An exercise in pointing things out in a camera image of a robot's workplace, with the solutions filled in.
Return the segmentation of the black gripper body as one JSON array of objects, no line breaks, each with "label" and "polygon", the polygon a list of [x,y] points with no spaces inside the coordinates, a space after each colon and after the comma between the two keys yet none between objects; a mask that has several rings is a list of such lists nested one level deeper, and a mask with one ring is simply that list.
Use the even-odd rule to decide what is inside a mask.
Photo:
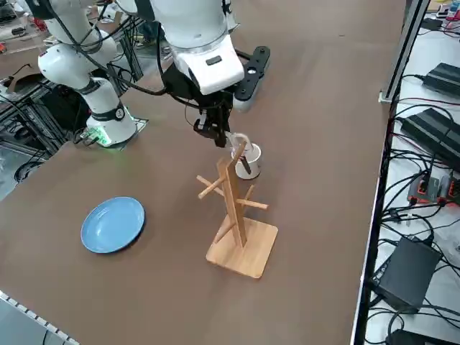
[{"label": "black gripper body", "polygon": [[162,81],[167,93],[176,101],[189,103],[196,109],[216,109],[223,106],[232,109],[231,94],[227,91],[217,91],[204,95],[199,87],[186,75],[181,73],[175,65],[171,65],[164,72]]}]

